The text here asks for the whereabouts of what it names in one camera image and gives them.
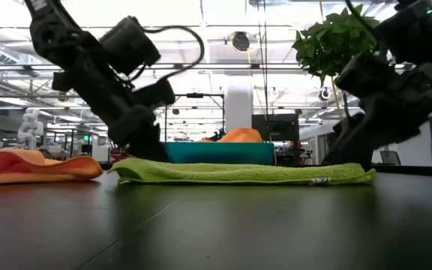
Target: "monitor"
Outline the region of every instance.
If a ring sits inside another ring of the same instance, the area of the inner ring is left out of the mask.
[[[266,115],[253,115],[252,117],[252,127],[259,132],[263,140],[274,142],[299,141],[299,120],[297,114],[267,116],[267,123]]]

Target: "desk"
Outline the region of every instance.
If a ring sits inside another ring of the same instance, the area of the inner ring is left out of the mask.
[[[0,269],[432,269],[432,178],[0,186]]]

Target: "white column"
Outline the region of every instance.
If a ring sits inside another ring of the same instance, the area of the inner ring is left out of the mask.
[[[230,76],[225,93],[226,130],[251,128],[253,115],[253,78],[250,76]]]

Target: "ceiling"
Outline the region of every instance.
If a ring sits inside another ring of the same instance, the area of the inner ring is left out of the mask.
[[[263,60],[268,63],[297,64],[296,51],[291,49],[296,36],[296,30],[305,29],[321,20],[321,9],[318,1],[298,0],[266,0],[264,8],[263,0],[64,0],[63,5],[69,14],[83,29],[91,32],[96,38],[100,38],[108,32],[119,20],[131,15],[135,16],[143,26],[158,27],[167,25],[189,26],[196,31],[205,41],[206,64],[247,64],[260,63]],[[378,20],[384,20],[394,14],[393,4],[371,4],[363,2],[364,9],[370,16]],[[324,1],[322,12],[324,15],[340,12],[345,8],[343,1]],[[31,17],[23,4],[23,0],[0,0],[0,53],[8,59],[14,59],[19,64],[50,64],[35,54],[29,34]],[[247,32],[251,45],[249,55],[234,50],[227,42],[234,32]],[[266,38],[266,43],[259,44],[258,37]],[[149,36],[162,55],[160,64],[164,63],[190,63],[195,60],[200,48],[194,38],[183,31],[165,31],[161,34]],[[155,82],[155,80],[168,70],[154,69],[145,71],[135,81],[136,87],[141,87]],[[0,95],[60,95],[53,91],[51,86],[52,73],[40,71],[34,78],[30,73],[17,73],[14,71],[0,71]],[[258,72],[251,73],[244,68],[237,73],[224,68],[217,70],[207,68],[190,70],[182,75],[170,79],[176,94],[192,92],[206,94],[223,94],[230,76],[252,76],[254,82],[254,106],[255,113],[263,113],[266,100],[264,95],[263,75]],[[331,81],[325,81],[325,87],[331,88]],[[304,75],[301,71],[269,70],[268,72],[268,104],[270,113],[294,112],[296,107],[330,107],[334,106],[334,98],[331,96],[328,102],[321,102],[318,98],[320,81]],[[15,100],[0,99],[0,106],[19,106]],[[36,107],[86,107],[80,98],[69,98],[64,101],[45,97],[27,98],[23,102]],[[180,109],[178,115],[169,111],[168,127],[169,140],[175,137],[198,138],[212,135],[222,125],[223,113],[220,109],[221,99],[210,97],[202,99],[180,98],[174,105]],[[185,109],[186,107],[206,107],[209,109]],[[95,115],[87,109],[45,109],[47,115],[73,116],[82,119],[83,122],[98,122]],[[335,112],[321,113],[321,109],[305,109],[304,118],[331,117]],[[157,113],[164,117],[164,111]],[[194,123],[189,125],[189,120],[183,124],[183,119],[191,119]],[[61,117],[57,122],[67,122]]]

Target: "white robot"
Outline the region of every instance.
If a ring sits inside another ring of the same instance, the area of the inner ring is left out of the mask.
[[[38,121],[39,109],[26,109],[26,113],[22,115],[22,124],[18,130],[19,147],[35,150],[36,136],[43,135],[43,122]]]

